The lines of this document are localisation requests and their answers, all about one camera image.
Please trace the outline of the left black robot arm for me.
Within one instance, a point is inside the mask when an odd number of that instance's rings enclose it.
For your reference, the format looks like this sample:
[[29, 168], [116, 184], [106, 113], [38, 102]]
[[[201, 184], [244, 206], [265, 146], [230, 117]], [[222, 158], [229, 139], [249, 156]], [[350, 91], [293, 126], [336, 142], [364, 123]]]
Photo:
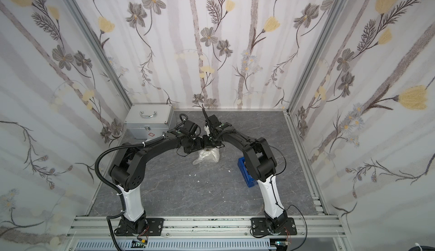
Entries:
[[142, 205], [140, 186], [145, 180], [147, 163], [170, 150], [183, 149], [183, 156], [202, 150], [208, 135], [197, 134], [198, 125], [190, 120], [183, 122], [162, 136], [140, 145], [125, 143], [118, 150], [109, 169], [116, 189], [121, 192], [123, 213], [114, 233], [117, 236], [139, 235], [148, 227]]

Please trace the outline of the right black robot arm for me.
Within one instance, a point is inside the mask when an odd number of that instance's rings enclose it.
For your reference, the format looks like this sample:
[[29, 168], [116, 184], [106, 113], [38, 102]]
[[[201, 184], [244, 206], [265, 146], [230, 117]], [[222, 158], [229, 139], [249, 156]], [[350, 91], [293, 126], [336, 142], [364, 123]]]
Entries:
[[288, 219], [287, 210], [280, 200], [276, 184], [277, 161], [271, 146], [264, 138], [255, 139], [237, 131], [230, 123], [222, 123], [215, 115], [203, 113], [209, 134], [204, 138], [205, 147], [218, 147], [229, 143], [239, 149], [245, 159], [248, 174], [257, 181], [263, 202], [266, 227], [277, 234]]

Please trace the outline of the blue tape dispenser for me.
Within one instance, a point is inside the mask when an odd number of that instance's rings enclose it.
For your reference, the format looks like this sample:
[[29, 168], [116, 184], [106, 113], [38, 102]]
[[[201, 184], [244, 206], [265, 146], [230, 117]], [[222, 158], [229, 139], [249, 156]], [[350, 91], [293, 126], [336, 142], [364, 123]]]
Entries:
[[244, 157], [238, 159], [237, 165], [248, 188], [258, 184], [257, 181], [249, 175]]

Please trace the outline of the clear bubble wrap sheet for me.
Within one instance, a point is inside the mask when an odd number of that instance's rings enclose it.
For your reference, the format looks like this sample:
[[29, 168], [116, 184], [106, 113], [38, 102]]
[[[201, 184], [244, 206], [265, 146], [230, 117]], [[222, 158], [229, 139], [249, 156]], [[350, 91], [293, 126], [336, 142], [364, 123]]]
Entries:
[[218, 148], [202, 149], [198, 153], [198, 158], [193, 161], [193, 165], [198, 165], [203, 162], [218, 163], [220, 160], [220, 151]]

